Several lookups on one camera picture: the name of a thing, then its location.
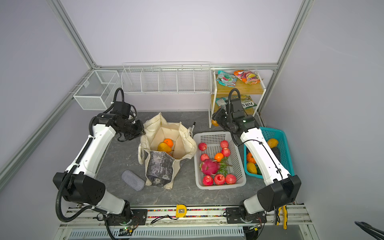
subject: dark green vegetable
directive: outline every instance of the dark green vegetable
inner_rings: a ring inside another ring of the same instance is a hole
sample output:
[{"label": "dark green vegetable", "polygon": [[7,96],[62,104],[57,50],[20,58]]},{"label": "dark green vegetable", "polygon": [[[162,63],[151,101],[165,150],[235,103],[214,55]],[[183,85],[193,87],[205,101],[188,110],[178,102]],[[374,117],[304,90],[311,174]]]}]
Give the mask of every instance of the dark green vegetable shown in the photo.
[{"label": "dark green vegetable", "polygon": [[280,150],[278,147],[273,147],[271,148],[273,154],[276,156],[277,160],[279,160],[279,162],[281,162],[281,157],[280,157]]}]

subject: gray countertop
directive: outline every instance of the gray countertop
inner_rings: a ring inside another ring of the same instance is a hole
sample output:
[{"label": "gray countertop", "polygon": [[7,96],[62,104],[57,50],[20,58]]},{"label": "gray countertop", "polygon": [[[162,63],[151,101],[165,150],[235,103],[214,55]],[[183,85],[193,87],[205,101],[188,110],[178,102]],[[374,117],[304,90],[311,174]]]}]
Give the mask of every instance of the gray countertop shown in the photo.
[{"label": "gray countertop", "polygon": [[[151,119],[158,112],[140,112],[137,118],[143,122]],[[222,131],[221,127],[209,128],[208,112],[163,112],[168,122],[182,122],[189,128],[196,122],[194,134],[200,132]],[[145,186],[140,192],[133,190],[121,179],[121,174],[129,169],[145,180],[145,166],[137,159],[137,148],[140,138],[126,142],[118,142],[117,136],[109,145],[96,179],[103,182],[106,190],[115,196],[128,200],[133,207],[153,205],[238,205],[241,200],[256,194],[263,188],[264,182],[251,176],[246,176],[247,183],[243,187],[221,190],[202,190],[196,186],[194,159],[185,159],[180,171],[175,177],[173,189]],[[239,147],[243,158],[243,146]]]}]

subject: candy bag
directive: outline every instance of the candy bag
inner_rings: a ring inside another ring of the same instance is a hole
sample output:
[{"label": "candy bag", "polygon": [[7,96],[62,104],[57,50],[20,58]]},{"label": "candy bag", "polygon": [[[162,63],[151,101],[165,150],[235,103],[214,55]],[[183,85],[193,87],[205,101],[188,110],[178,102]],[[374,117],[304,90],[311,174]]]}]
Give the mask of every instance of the candy bag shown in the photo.
[{"label": "candy bag", "polygon": [[256,84],[260,82],[257,75],[249,70],[238,70],[233,73],[237,78],[241,79],[245,84]]},{"label": "candy bag", "polygon": [[237,78],[235,75],[226,73],[224,71],[218,71],[218,76],[216,80],[223,86],[234,88],[236,85]]}]

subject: yellow tape measure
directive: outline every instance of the yellow tape measure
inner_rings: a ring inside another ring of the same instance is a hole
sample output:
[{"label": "yellow tape measure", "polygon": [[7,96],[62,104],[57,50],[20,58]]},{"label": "yellow tape measure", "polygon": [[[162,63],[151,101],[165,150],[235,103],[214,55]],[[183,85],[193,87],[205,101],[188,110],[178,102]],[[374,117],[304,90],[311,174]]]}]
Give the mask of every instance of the yellow tape measure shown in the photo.
[{"label": "yellow tape measure", "polygon": [[176,217],[185,217],[187,214],[187,207],[182,204],[176,205]]}]

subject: blue basket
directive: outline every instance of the blue basket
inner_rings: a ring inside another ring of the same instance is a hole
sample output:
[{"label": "blue basket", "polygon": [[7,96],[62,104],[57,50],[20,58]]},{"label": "blue basket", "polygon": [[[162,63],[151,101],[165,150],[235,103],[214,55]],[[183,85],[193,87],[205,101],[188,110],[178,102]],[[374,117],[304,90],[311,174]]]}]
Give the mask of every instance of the blue basket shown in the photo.
[{"label": "blue basket", "polygon": [[[283,167],[288,170],[288,172],[291,174],[291,176],[295,175],[295,172],[293,171],[292,166],[292,160],[291,160],[291,154],[288,149],[288,143],[287,138],[285,136],[285,133],[281,130],[269,128],[269,127],[260,127],[263,136],[266,141],[268,141],[271,138],[276,139],[279,141],[279,144],[277,145],[278,149],[280,150],[280,158],[281,158],[281,164]],[[253,174],[248,172],[247,170],[247,147],[244,145],[244,170],[245,173],[249,176],[263,178],[262,175]]]}]

